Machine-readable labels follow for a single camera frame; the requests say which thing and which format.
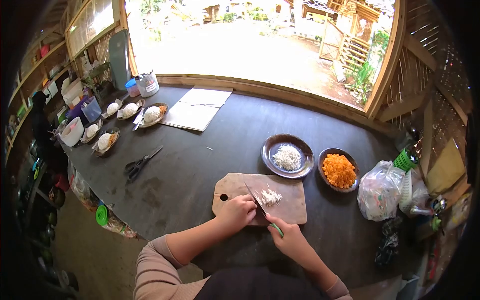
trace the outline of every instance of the dirt ground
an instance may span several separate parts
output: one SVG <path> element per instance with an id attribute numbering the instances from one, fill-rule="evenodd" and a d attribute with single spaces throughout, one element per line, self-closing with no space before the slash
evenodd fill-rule
<path id="1" fill-rule="evenodd" d="M 146 244 L 146 240 L 124 238 L 103 229 L 71 190 L 66 193 L 52 252 L 55 267 L 77 277 L 78 299 L 132 299 L 137 257 Z M 203 272 L 190 264 L 179 270 L 179 276 L 190 283 L 201 280 Z"/>
<path id="2" fill-rule="evenodd" d="M 206 74 L 237 77 L 293 87 L 362 108 L 339 84 L 331 62 L 318 49 L 292 36 L 294 28 L 273 32 L 268 22 L 161 26 L 161 42 L 151 32 L 129 22 L 140 72 Z"/>

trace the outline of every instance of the green knife handle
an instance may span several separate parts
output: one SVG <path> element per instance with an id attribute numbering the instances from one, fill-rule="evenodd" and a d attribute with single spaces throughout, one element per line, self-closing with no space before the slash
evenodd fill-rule
<path id="1" fill-rule="evenodd" d="M 271 227 L 275 228 L 276 230 L 278 230 L 278 233 L 280 233 L 280 235 L 282 236 L 283 238 L 283 232 L 280 228 L 278 228 L 278 226 L 275 224 L 275 223 L 272 223 L 270 224 Z"/>

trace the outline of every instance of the plate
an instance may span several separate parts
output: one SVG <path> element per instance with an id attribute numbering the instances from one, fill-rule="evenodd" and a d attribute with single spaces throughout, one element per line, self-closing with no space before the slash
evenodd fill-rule
<path id="1" fill-rule="evenodd" d="M 288 171 L 284 168 L 280 168 L 274 162 L 273 155 L 277 150 L 284 145 L 294 146 L 299 152 L 301 157 L 300 168 L 295 171 Z M 262 159 L 272 172 L 278 176 L 288 178 L 288 179 L 299 179 L 305 177 L 310 173 L 315 167 L 315 159 L 313 158 L 312 149 L 300 138 L 291 135 L 291 134 L 276 134 L 264 142 L 262 146 Z"/>
<path id="2" fill-rule="evenodd" d="M 124 108 L 121 108 L 121 109 L 117 110 L 117 119 L 126 120 L 126 119 L 130 119 L 131 117 L 135 116 L 140 111 L 140 109 L 145 105 L 145 99 L 139 99 L 135 104 L 138 106 L 138 108 L 137 108 L 137 111 L 133 115 L 131 115 L 129 117 L 126 117 L 126 118 L 124 118 L 123 116 L 119 117 L 118 115 L 119 115 L 120 111 L 122 111 L 122 113 L 123 113 L 123 110 L 125 109 L 125 107 L 124 107 Z"/>
<path id="3" fill-rule="evenodd" d="M 168 113 L 168 105 L 167 104 L 165 104 L 165 103 L 155 103 L 155 104 L 152 104 L 149 107 L 145 108 L 144 116 L 145 116 L 145 113 L 147 112 L 147 109 L 149 109 L 152 106 L 157 106 L 157 107 L 166 106 L 167 111 L 162 116 L 160 116 L 160 118 L 156 119 L 155 121 L 153 121 L 151 123 L 146 123 L 145 122 L 145 117 L 143 117 L 142 120 L 140 120 L 140 125 L 138 127 L 147 128 L 147 127 L 153 126 L 153 125 L 157 124 L 158 122 L 160 122 L 163 119 L 163 117 Z"/>
<path id="4" fill-rule="evenodd" d="M 115 145 L 115 143 L 120 138 L 120 129 L 118 129 L 117 127 L 113 127 L 113 128 L 110 128 L 110 129 L 102 132 L 102 134 L 99 135 L 98 139 L 100 139 L 100 136 L 102 136 L 105 133 L 115 134 L 116 137 L 115 137 L 115 140 L 113 140 L 113 143 L 105 150 L 100 150 L 98 148 L 98 140 L 95 142 L 95 145 L 92 147 L 92 149 L 94 150 L 93 154 L 97 157 L 100 157 L 100 156 L 104 155 L 105 153 L 107 153 L 108 150 L 110 150 L 113 147 L 113 145 Z"/>
<path id="5" fill-rule="evenodd" d="M 101 117 L 106 120 L 108 118 L 110 118 L 111 116 L 115 115 L 120 109 L 122 109 L 122 106 L 123 106 L 123 100 L 118 100 L 116 99 L 115 102 L 119 105 L 119 109 L 117 111 L 115 111 L 114 113 L 112 113 L 111 115 L 107 114 L 107 109 L 108 109 L 108 106 L 107 108 L 105 109 L 105 112 L 101 114 Z"/>
<path id="6" fill-rule="evenodd" d="M 88 131 L 88 127 L 92 126 L 93 124 L 96 124 L 98 126 L 98 131 L 91 137 L 91 138 L 87 138 L 87 131 Z M 88 126 L 85 127 L 85 132 L 84 132 L 84 137 L 82 138 L 82 143 L 83 144 L 86 144 L 86 143 L 89 143 L 91 142 L 95 137 L 96 135 L 101 132 L 100 129 L 102 129 L 102 126 L 103 126 L 103 121 L 102 119 L 98 120 L 97 123 L 92 123 L 92 124 L 89 124 Z"/>
<path id="7" fill-rule="evenodd" d="M 345 157 L 348 159 L 348 161 L 355 167 L 355 175 L 357 175 L 357 179 L 355 180 L 355 182 L 353 183 L 353 185 L 350 188 L 341 189 L 341 188 L 338 188 L 336 186 L 331 185 L 328 182 L 327 177 L 325 176 L 324 170 L 322 169 L 322 167 L 324 166 L 324 160 L 325 160 L 325 158 L 327 157 L 328 154 L 345 155 Z M 343 151 L 342 149 L 327 148 L 327 149 L 323 150 L 320 153 L 320 155 L 318 156 L 318 171 L 320 172 L 320 175 L 324 179 L 325 183 L 337 192 L 352 192 L 359 187 L 359 184 L 360 184 L 360 170 L 359 170 L 359 167 L 357 165 L 357 162 L 355 161 L 355 159 L 353 159 L 353 157 L 350 154 Z"/>

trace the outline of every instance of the knife on plate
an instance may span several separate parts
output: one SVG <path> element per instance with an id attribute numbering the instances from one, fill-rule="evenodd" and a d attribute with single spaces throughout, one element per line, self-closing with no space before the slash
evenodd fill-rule
<path id="1" fill-rule="evenodd" d="M 142 121 L 142 119 L 144 118 L 144 110 L 145 108 L 143 107 L 141 110 L 140 110 L 140 113 L 135 117 L 135 121 L 133 121 L 135 125 L 135 127 L 133 128 L 132 131 L 135 131 L 138 129 L 138 126 L 140 126 L 140 122 Z"/>
<path id="2" fill-rule="evenodd" d="M 252 191 L 250 190 L 250 188 L 248 187 L 247 183 L 246 182 L 243 182 L 245 183 L 245 186 L 247 187 L 247 190 L 248 190 L 248 193 L 250 194 L 250 196 L 252 196 L 252 198 L 255 200 L 255 203 L 261 208 L 261 211 L 266 219 L 266 211 L 264 209 L 264 207 L 260 204 L 260 202 L 258 201 L 257 197 L 255 197 L 252 193 Z M 275 224 L 275 223 L 270 223 L 270 226 L 275 228 L 276 230 L 278 230 L 278 233 L 280 233 L 280 235 L 282 236 L 283 238 L 283 232 L 282 230 Z"/>

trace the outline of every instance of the dark table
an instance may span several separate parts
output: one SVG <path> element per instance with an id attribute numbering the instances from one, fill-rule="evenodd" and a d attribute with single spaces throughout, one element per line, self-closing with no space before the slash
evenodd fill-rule
<path id="1" fill-rule="evenodd" d="M 172 107 L 188 91 L 161 87 L 146 104 L 164 102 Z M 305 108 L 236 94 L 204 132 L 161 124 L 132 132 L 133 120 L 107 120 L 102 129 L 120 129 L 120 138 L 107 157 L 91 155 L 91 145 L 62 146 L 93 192 L 104 203 L 114 204 L 114 213 L 148 240 L 212 219 L 215 184 L 227 173 L 272 174 L 260 157 L 260 148 L 271 135 L 298 136 L 316 157 L 325 148 L 344 149 L 357 161 L 361 176 L 378 161 L 397 155 L 392 141 L 364 128 Z M 163 150 L 136 182 L 127 184 L 125 164 L 159 145 L 164 145 Z M 317 169 L 303 180 L 303 186 L 308 221 L 302 232 L 349 288 L 391 278 L 419 265 L 422 252 L 401 243 L 394 263 L 386 269 L 376 268 L 373 260 L 381 240 L 381 223 L 363 218 L 357 192 L 334 192 Z M 266 228 L 245 228 L 193 262 L 210 273 L 233 266 L 268 265 L 301 276 L 300 268 L 276 249 Z"/>

